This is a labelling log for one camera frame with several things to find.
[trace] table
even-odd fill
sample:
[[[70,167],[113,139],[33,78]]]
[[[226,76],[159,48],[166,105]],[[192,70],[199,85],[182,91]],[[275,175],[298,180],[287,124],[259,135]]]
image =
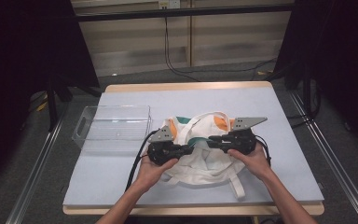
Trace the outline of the table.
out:
[[[250,90],[250,89],[252,90],[264,89],[269,91],[273,90],[270,83],[262,81],[262,82],[211,82],[211,83],[201,82],[201,83],[111,85],[106,88],[105,92],[120,93],[120,94],[126,92],[128,93],[141,92],[142,94],[147,94],[148,92],[163,93],[165,91],[164,94],[167,94],[168,91],[184,92],[184,91],[193,91],[193,90],[211,91],[211,90]],[[100,104],[104,105],[106,104],[106,102],[101,100]],[[301,162],[304,162],[305,159],[304,161],[302,160],[304,158],[304,155],[302,154],[301,150],[299,150],[299,152],[297,153],[298,153],[298,158],[296,158],[296,161],[297,159],[299,159]],[[276,155],[273,154],[274,153],[272,152],[271,154],[272,164],[274,164],[275,161],[279,162],[280,160],[279,159],[280,156],[278,154]],[[289,182],[285,183],[284,180],[285,178],[282,179],[282,182],[285,185],[290,184]],[[316,185],[314,179],[311,180],[311,182],[312,184]],[[300,202],[311,215],[321,215],[324,212],[324,205],[322,203],[323,196],[322,198],[320,198],[320,196],[317,196],[316,198],[317,200],[314,201],[310,200],[308,202],[306,201]],[[80,215],[80,214],[101,215],[107,212],[110,206],[111,205],[107,205],[107,204],[99,205],[99,206],[96,205],[87,206],[85,204],[80,204],[80,205],[66,204],[63,206],[63,211],[65,214],[68,215]],[[182,206],[181,204],[171,204],[170,206],[154,205],[152,207],[136,206],[131,212],[131,215],[133,216],[259,216],[259,215],[277,215],[277,214],[279,214],[278,209],[272,203],[223,203],[223,204],[211,203],[207,205],[203,204],[203,205],[195,205],[195,206],[188,206],[188,205]]]

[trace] gray floor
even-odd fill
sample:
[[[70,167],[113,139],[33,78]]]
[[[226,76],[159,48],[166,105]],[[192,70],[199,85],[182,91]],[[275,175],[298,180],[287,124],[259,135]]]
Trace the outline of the gray floor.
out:
[[[236,70],[254,66],[255,63],[223,64],[193,68],[196,70]],[[263,67],[269,70],[273,64]],[[200,81],[237,81],[249,80],[253,75],[249,72],[217,72],[188,74]],[[120,83],[158,83],[158,82],[188,82],[187,77],[176,76],[169,70],[147,72],[117,77],[101,77],[101,90],[109,84]],[[285,89],[282,79],[272,82],[282,108],[287,116],[297,115],[297,109]],[[67,216],[62,212],[62,201],[69,180],[79,155],[79,148],[72,142],[71,134],[82,109],[86,105],[97,105],[98,98],[92,97],[77,89],[71,89],[74,100],[69,103],[68,111],[63,118],[60,134],[51,149],[43,174],[36,186],[32,200],[26,210],[22,223],[93,223],[99,216]],[[59,103],[59,110],[64,108]],[[296,124],[301,119],[290,119]],[[324,136],[334,149],[346,172],[358,188],[358,136],[348,132],[342,118],[334,107],[322,100],[321,111],[316,119]],[[28,175],[31,173],[40,149],[48,135],[48,110],[33,111],[27,119],[11,159],[0,173],[0,223],[5,223],[10,211],[21,193]],[[318,148],[306,125],[294,129],[299,144],[310,165],[316,180],[324,187],[325,212],[316,217],[320,223],[358,223],[358,214],[351,205],[346,193],[337,182],[329,164]]]

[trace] hand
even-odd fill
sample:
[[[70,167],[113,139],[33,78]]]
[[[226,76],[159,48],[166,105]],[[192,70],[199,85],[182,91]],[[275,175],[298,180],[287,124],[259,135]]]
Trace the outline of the hand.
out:
[[[134,184],[141,185],[144,191],[147,192],[159,181],[162,173],[171,169],[177,162],[177,159],[172,159],[165,162],[161,166],[158,166],[144,154],[141,160],[141,167],[139,168],[139,173]]]
[[[229,149],[227,153],[245,163],[248,170],[259,179],[262,179],[271,171],[266,155],[264,154],[264,149],[259,143],[255,145],[255,150],[246,156],[236,149]]]

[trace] white garment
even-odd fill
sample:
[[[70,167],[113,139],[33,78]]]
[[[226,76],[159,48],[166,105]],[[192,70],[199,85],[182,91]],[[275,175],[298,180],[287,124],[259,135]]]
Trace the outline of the white garment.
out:
[[[168,183],[179,181],[190,185],[208,185],[229,180],[235,196],[245,196],[237,173],[245,166],[243,162],[224,153],[220,148],[209,148],[206,141],[211,135],[227,134],[231,130],[231,120],[221,112],[207,113],[194,117],[170,118],[163,126],[169,126],[174,143],[194,147],[191,155],[180,158],[172,169],[165,173],[172,178]]]

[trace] person's right hand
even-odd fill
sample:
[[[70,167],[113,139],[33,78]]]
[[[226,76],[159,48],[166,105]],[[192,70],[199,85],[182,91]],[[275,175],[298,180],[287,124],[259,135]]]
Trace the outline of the person's right hand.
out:
[[[229,149],[227,153],[245,163],[248,170],[259,179],[262,179],[271,171],[266,155],[264,154],[264,149],[259,143],[255,145],[255,150],[246,156],[236,149]]]

